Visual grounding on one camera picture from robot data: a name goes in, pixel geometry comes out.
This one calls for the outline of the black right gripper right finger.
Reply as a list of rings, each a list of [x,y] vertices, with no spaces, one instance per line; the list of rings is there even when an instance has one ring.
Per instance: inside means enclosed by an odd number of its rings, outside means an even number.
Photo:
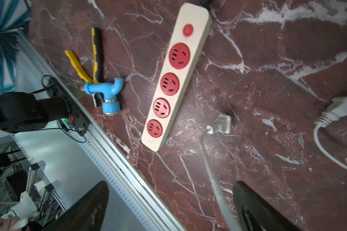
[[[243,231],[299,231],[243,181],[233,187],[233,200]]]

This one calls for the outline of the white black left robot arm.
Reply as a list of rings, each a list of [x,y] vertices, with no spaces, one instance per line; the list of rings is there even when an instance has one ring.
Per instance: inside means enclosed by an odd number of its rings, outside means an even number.
[[[0,95],[0,131],[39,131],[48,122],[73,116],[74,106],[63,96],[37,100],[24,92]],[[65,214],[44,227],[45,231],[100,231],[106,213],[109,189],[100,181]]]

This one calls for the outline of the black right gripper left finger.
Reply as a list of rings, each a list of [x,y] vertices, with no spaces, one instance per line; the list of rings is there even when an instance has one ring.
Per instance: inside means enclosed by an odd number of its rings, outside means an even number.
[[[109,188],[100,181],[77,203],[56,221],[51,222],[44,231],[100,231],[109,200]]]

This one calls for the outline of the beige red power strip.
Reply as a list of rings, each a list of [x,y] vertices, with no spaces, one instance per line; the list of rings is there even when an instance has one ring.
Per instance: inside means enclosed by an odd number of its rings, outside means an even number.
[[[180,7],[141,137],[154,152],[168,137],[211,25],[207,9],[190,3]]]

